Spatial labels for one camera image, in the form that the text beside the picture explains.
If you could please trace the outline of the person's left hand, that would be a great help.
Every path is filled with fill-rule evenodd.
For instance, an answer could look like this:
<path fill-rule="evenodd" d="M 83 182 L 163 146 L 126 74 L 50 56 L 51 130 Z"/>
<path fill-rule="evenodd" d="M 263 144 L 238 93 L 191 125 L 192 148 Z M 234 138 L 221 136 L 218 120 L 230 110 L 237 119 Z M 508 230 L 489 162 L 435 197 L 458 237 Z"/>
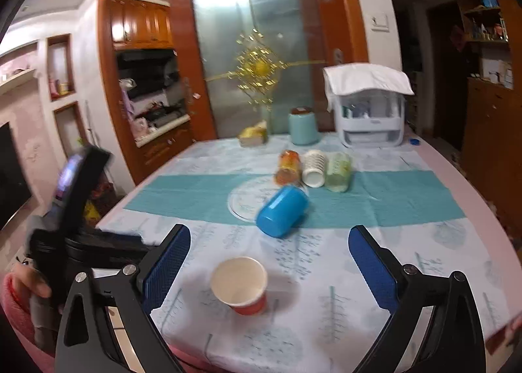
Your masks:
<path fill-rule="evenodd" d="M 29 264 L 16 263 L 11 272 L 11 284 L 14 293 L 24 302 L 32 295 L 47 299 L 51 297 L 51 288 L 40 273 Z"/>

